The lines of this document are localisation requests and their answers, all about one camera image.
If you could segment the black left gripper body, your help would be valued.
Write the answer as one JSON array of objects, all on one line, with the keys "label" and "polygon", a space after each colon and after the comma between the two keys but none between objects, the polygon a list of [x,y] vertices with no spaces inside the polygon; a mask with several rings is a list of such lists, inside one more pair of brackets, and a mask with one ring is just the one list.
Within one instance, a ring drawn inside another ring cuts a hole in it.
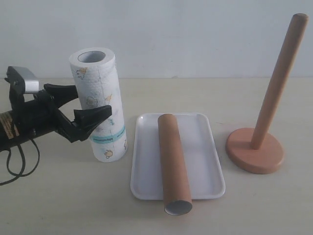
[{"label": "black left gripper body", "polygon": [[[6,75],[10,85],[8,71]],[[75,132],[76,125],[59,108],[45,107],[49,94],[44,88],[35,94],[18,94],[10,85],[9,100],[12,109],[4,114],[5,143],[24,143],[53,131],[70,139]]]}]

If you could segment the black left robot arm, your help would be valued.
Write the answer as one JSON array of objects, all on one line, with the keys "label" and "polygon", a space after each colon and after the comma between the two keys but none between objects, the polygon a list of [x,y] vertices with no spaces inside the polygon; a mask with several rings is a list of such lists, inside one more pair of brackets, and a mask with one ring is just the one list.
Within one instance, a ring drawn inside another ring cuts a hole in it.
[{"label": "black left robot arm", "polygon": [[74,110],[69,120],[60,107],[78,98],[74,85],[44,84],[25,67],[9,66],[5,81],[9,83],[11,110],[0,115],[0,148],[6,150],[50,132],[70,142],[85,141],[102,122],[112,115],[110,105]]}]

